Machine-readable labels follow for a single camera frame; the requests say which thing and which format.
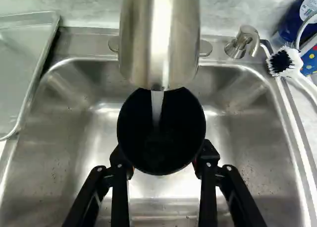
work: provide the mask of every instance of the faucet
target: faucet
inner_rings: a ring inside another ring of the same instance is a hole
[[[184,86],[196,75],[199,0],[123,0],[119,67],[132,84],[154,91]]]
[[[246,45],[250,42],[252,43],[249,54],[252,57],[255,57],[260,47],[259,34],[254,27],[250,25],[242,25],[240,26],[236,38],[224,47],[224,51],[232,58],[242,58],[246,53]]]

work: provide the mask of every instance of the black bowl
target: black bowl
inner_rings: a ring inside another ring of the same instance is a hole
[[[127,160],[152,175],[171,174],[190,164],[205,134],[202,106],[186,88],[164,93],[159,128],[153,127],[151,92],[141,88],[125,101],[117,122],[119,146]]]

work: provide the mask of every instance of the blue bottle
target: blue bottle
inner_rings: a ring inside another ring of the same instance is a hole
[[[295,0],[278,28],[280,37],[287,42],[294,42],[303,21],[317,10],[317,0]],[[317,21],[309,24],[304,30],[301,42],[317,33]]]

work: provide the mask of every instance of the stainless steel sink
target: stainless steel sink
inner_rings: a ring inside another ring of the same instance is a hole
[[[120,108],[136,89],[107,47],[116,33],[61,30],[25,125],[0,158],[1,226],[61,226],[90,170],[109,167]],[[234,60],[223,49],[231,38],[206,39],[213,52],[186,87],[204,108],[206,138],[220,153],[219,164],[239,169],[269,227],[314,226],[307,170],[315,169],[294,141],[283,83],[266,72],[263,51]],[[200,181],[192,166],[168,176],[135,170],[129,196],[132,226],[197,226]],[[110,200],[111,193],[98,227],[110,226]],[[219,189],[217,204],[219,226],[232,227]]]

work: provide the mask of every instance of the water stream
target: water stream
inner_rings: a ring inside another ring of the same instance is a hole
[[[153,119],[153,127],[154,128],[159,126],[163,98],[164,98],[163,91],[162,92],[161,91],[151,91],[152,119]]]

